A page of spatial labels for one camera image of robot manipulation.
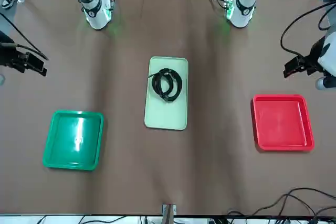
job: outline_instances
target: coiled black cable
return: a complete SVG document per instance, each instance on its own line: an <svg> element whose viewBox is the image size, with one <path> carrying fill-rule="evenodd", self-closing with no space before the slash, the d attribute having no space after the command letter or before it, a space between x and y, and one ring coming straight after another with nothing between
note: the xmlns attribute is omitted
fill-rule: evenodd
<svg viewBox="0 0 336 224"><path fill-rule="evenodd" d="M164 101L166 102L172 102L175 101L176 98L180 95L181 90L182 90L182 79L180 77L180 75L170 69L170 68L163 68L161 69L159 72L151 74L150 76L148 76L148 78L152 78L152 87L153 90L155 91L155 93L157 93ZM163 92L162 91L162 87L161 87L161 78L164 77L169 85L169 88L167 91ZM174 88L174 81L173 79L175 79L176 83L177 83L177 91L176 94L173 96L169 96L169 94L173 91Z"/></svg>

